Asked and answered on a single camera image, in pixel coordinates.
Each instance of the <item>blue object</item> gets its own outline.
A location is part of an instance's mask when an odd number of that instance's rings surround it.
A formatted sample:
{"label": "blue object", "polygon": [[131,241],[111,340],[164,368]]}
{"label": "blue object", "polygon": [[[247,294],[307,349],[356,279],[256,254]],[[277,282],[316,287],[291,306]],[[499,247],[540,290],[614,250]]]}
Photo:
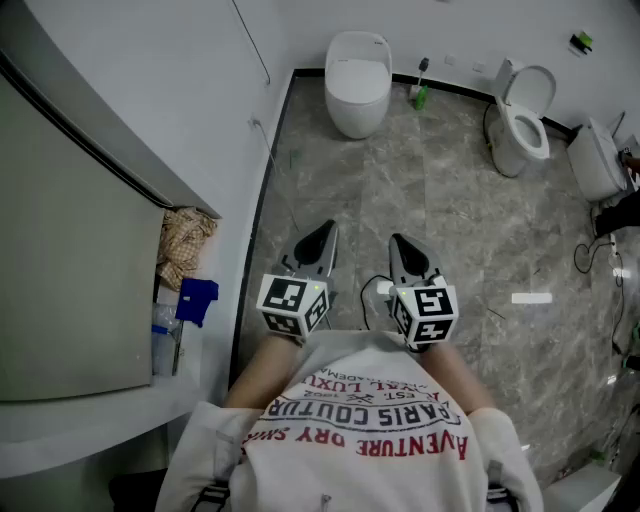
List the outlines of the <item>blue object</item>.
{"label": "blue object", "polygon": [[201,279],[183,279],[176,318],[202,327],[209,303],[218,300],[218,283]]}
{"label": "blue object", "polygon": [[162,327],[161,325],[151,325],[151,332],[157,332],[158,334],[169,334],[169,329]]}

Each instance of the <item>person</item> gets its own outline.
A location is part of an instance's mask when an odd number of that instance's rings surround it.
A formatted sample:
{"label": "person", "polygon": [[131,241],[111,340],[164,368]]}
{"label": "person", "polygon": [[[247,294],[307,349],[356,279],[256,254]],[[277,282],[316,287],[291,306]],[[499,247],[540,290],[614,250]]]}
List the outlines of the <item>person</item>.
{"label": "person", "polygon": [[267,336],[223,408],[198,404],[156,510],[492,504],[542,510],[511,420],[455,347],[414,355],[387,333],[319,331],[302,347]]}
{"label": "person", "polygon": [[[622,167],[628,168],[632,175],[640,174],[640,158],[620,153],[619,159]],[[632,192],[623,197],[615,206],[604,208],[597,215],[594,215],[593,227],[596,238],[627,226],[640,226],[640,191]]]}

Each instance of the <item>cloth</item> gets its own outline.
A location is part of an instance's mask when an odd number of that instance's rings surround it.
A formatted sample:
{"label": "cloth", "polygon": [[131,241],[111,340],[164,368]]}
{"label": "cloth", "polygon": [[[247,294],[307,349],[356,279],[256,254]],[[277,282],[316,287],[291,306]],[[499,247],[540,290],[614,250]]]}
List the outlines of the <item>cloth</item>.
{"label": "cloth", "polygon": [[195,275],[200,249],[216,227],[213,219],[195,208],[165,210],[156,274],[173,290],[179,292],[182,279]]}
{"label": "cloth", "polygon": [[[467,418],[382,333],[325,331],[311,342],[290,386],[265,411],[198,406],[158,512],[189,510],[198,488],[226,475],[227,508],[235,511],[484,511],[489,483],[506,487],[521,510],[542,510],[504,413],[481,409]],[[229,417],[237,428],[229,428]],[[234,446],[229,458],[239,462],[218,464],[223,473],[214,470],[220,425]],[[500,468],[491,482],[490,466]]]}
{"label": "cloth", "polygon": [[182,280],[176,318],[188,320],[202,328],[204,315],[212,300],[218,300],[218,283],[185,277]]}
{"label": "cloth", "polygon": [[622,198],[612,208],[605,208],[595,223],[598,238],[626,226],[640,226],[640,191]]}

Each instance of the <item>marble floor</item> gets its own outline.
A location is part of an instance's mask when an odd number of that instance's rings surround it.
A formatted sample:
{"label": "marble floor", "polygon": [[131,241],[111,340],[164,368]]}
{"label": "marble floor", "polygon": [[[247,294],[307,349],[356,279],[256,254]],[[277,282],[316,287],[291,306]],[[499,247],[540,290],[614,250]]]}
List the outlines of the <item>marble floor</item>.
{"label": "marble floor", "polygon": [[[338,295],[329,312],[334,329],[365,328],[362,285],[388,274],[391,234],[414,236],[435,249],[456,286],[453,343],[513,419],[546,485],[576,454],[611,439],[640,398],[638,375],[619,373],[620,358],[611,351],[620,289],[609,248],[597,253],[589,274],[574,268],[576,244],[592,235],[565,142],[550,137],[545,169],[507,179],[494,170],[484,144],[486,103],[430,90],[425,110],[416,112],[406,90],[394,84],[384,124],[352,141],[328,116],[322,79],[296,79],[255,241],[240,366],[263,330],[255,300],[262,274],[293,233],[290,209],[302,226],[327,218],[339,224]],[[616,336],[625,349],[640,319],[640,229],[617,236],[631,274]],[[530,291],[550,292],[552,304],[511,303],[512,293]],[[369,324],[395,330],[379,297],[375,285],[367,288]]]}

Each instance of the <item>plastic bottle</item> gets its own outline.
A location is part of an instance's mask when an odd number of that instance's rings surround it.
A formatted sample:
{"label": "plastic bottle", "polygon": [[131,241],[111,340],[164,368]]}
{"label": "plastic bottle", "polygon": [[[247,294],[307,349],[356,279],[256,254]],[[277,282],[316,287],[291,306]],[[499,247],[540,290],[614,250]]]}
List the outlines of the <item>plastic bottle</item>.
{"label": "plastic bottle", "polygon": [[416,97],[416,104],[415,104],[415,109],[416,110],[422,110],[424,108],[424,104],[427,101],[427,91],[428,91],[428,87],[425,85],[422,89],[420,89],[420,92],[418,93],[418,96]]}

